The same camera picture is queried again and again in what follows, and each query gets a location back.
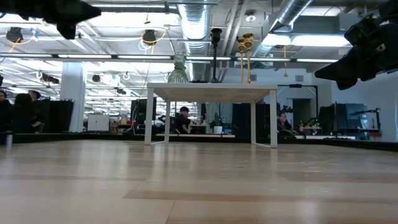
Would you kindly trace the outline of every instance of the ceiling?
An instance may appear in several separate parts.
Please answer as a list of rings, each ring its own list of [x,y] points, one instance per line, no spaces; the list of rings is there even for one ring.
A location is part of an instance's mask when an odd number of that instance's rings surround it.
[[[254,10],[255,21],[247,22],[242,20],[238,36],[245,33],[254,34],[254,43],[252,49],[255,49],[262,42],[261,27],[267,15],[279,10],[281,1],[250,1],[247,10]],[[302,16],[318,16],[336,17],[339,14],[357,14],[365,10],[371,10],[378,4],[385,1],[366,0],[366,4],[361,1],[327,1],[314,0],[311,5],[306,8]],[[222,0],[219,4],[212,6],[210,15],[210,27],[220,28],[223,30],[221,34],[221,42],[223,45],[226,25],[230,19],[238,19],[241,5],[238,6],[237,14],[230,14],[233,6],[232,0]],[[103,12],[102,16],[82,22],[78,25],[78,33],[81,34],[76,40],[65,40],[57,31],[56,27],[47,24],[40,19],[29,19],[25,21],[17,15],[6,15],[0,19],[0,51],[8,52],[12,49],[13,43],[8,42],[5,33],[10,26],[22,28],[24,40],[27,42],[33,36],[32,29],[36,31],[36,37],[24,45],[17,45],[12,50],[14,53],[48,53],[48,54],[155,54],[155,55],[175,55],[185,51],[185,45],[181,42],[184,39],[182,34],[180,17],[177,14],[162,13],[115,13]],[[141,35],[146,29],[154,29],[157,38],[163,36],[153,48],[146,47],[142,44]],[[293,38],[295,34],[287,34],[289,38]],[[238,52],[236,42],[231,55]],[[297,57],[297,58],[340,58],[343,52],[349,47],[308,47],[288,45],[284,48],[273,47],[270,54],[274,57]],[[146,96],[145,77],[148,76],[147,82],[165,82],[167,75],[174,69],[172,63],[149,63],[142,62],[85,62],[83,64],[88,72],[88,84],[86,98],[93,99],[87,102],[87,112],[91,113],[100,106],[95,106],[95,98],[113,97],[114,103],[103,103],[102,108],[118,107],[113,112],[127,113],[130,107],[130,100],[138,96]],[[274,63],[274,68],[283,67],[283,63]],[[289,68],[306,68],[314,71],[319,65],[312,64],[289,64]],[[3,85],[47,85],[37,78],[37,71],[43,71],[53,77],[58,78],[62,82],[62,62],[56,61],[38,61],[38,60],[16,60],[6,58],[0,64],[2,75],[6,80]],[[96,86],[106,86],[109,83],[94,83],[91,79],[93,75],[113,75],[114,80],[119,80],[117,85],[121,88],[124,86],[136,87],[135,90],[129,92],[128,97],[120,96],[116,90],[99,90]],[[7,88],[14,93],[28,90],[28,88]],[[58,98],[59,89],[38,88],[43,95]]]

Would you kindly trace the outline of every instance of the person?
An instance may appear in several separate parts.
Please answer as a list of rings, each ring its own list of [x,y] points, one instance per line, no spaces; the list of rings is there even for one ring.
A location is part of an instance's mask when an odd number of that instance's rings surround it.
[[[0,118],[10,106],[10,101],[7,100],[7,93],[3,90],[0,90]]]
[[[41,97],[41,94],[39,92],[35,91],[35,90],[29,90],[28,94],[32,98],[33,104],[36,104],[37,100]]]
[[[286,119],[286,114],[280,114],[277,119],[278,119],[277,121],[278,131],[281,130],[293,131],[293,127],[289,124],[289,122]]]
[[[2,127],[16,133],[34,133],[35,120],[40,117],[39,111],[33,106],[32,98],[26,93],[20,93],[15,103],[5,113]]]
[[[180,115],[177,116],[177,118],[175,119],[175,126],[180,134],[190,134],[191,133],[192,129],[189,126],[189,124],[191,123],[191,120],[188,119],[188,117],[189,117],[189,109],[186,106],[181,107]]]

